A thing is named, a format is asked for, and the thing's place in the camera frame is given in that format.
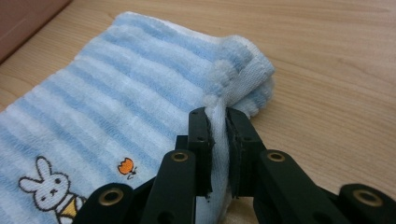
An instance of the table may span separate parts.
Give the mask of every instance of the table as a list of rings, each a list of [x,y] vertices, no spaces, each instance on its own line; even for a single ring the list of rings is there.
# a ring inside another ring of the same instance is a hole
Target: table
[[[0,65],[0,111],[126,10],[251,40],[276,68],[274,98],[251,120],[264,144],[332,192],[360,182],[396,199],[395,1],[74,0]],[[251,200],[223,223],[257,223]]]

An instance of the brass ring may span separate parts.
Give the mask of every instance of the brass ring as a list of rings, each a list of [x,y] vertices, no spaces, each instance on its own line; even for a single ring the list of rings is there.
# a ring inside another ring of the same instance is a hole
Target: brass ring
[[[122,198],[122,190],[118,188],[108,189],[102,192],[102,194],[99,196],[99,204],[103,206],[111,206],[113,204],[119,203]]]
[[[267,157],[271,161],[284,161],[286,159],[285,156],[283,156],[282,154],[280,154],[278,152],[268,153]]]
[[[184,152],[175,152],[172,154],[172,160],[174,161],[186,161],[189,158],[189,155],[187,155]]]
[[[352,194],[359,202],[372,207],[380,207],[383,204],[382,199],[378,195],[367,189],[355,189]]]

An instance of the folded towel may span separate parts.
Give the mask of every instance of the folded towel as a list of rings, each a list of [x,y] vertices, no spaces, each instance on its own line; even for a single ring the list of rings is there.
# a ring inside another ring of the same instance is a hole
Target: folded towel
[[[70,223],[99,187],[142,185],[202,106],[216,144],[213,192],[197,200],[196,221],[219,221],[229,198],[225,107],[256,114],[271,97],[273,72],[241,36],[119,15],[0,114],[2,223]]]

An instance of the embroidered rabbit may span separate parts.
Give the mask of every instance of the embroidered rabbit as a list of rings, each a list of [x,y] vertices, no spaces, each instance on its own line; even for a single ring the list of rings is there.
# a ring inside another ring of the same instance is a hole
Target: embroidered rabbit
[[[54,211],[59,223],[72,223],[86,199],[69,191],[68,176],[53,173],[46,158],[38,157],[35,166],[39,179],[24,176],[20,179],[20,188],[33,193],[37,209],[43,212]]]

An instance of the striped towel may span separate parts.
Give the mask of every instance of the striped towel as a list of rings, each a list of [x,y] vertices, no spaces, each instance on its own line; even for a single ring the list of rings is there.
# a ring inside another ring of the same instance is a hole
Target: striped towel
[[[0,114],[2,223],[70,223],[99,187],[136,188],[157,174],[188,115],[205,106],[216,141],[213,192],[197,223],[226,207],[225,107],[248,116],[272,94],[273,66],[241,36],[203,35],[119,15],[66,68]]]

